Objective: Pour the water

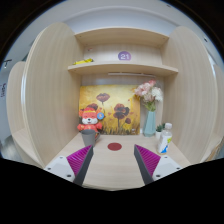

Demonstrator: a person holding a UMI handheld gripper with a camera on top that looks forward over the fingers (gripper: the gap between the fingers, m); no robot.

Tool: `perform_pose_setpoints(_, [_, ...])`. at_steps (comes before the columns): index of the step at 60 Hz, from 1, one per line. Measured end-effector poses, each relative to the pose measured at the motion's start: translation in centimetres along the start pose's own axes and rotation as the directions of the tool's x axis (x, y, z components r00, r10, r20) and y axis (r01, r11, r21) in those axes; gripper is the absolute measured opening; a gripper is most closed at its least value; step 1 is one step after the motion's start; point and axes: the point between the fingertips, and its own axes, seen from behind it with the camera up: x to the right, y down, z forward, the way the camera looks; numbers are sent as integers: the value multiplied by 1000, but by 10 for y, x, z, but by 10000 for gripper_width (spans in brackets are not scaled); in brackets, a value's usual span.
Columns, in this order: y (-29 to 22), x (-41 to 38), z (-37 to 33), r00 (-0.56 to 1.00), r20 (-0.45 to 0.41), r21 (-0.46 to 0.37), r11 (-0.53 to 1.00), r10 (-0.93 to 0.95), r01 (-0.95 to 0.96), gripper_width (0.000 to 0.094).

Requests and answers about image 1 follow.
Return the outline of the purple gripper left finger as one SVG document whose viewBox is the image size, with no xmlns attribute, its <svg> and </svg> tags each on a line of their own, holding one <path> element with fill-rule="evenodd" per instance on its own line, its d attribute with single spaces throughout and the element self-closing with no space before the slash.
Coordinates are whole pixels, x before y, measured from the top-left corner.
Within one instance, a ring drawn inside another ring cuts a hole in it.
<svg viewBox="0 0 224 224">
<path fill-rule="evenodd" d="M 93 146 L 89 145 L 66 157 L 75 175 L 74 183 L 76 185 L 83 184 L 92 156 Z"/>
</svg>

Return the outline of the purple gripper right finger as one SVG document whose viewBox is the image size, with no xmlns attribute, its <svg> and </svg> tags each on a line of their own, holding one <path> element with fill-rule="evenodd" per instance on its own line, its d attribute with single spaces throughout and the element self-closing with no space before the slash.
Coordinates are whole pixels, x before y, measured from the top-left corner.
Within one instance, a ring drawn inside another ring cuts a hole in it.
<svg viewBox="0 0 224 224">
<path fill-rule="evenodd" d="M 161 157 L 137 144 L 134 145 L 134 156 L 138 163 L 144 184 L 152 183 L 154 171 Z"/>
</svg>

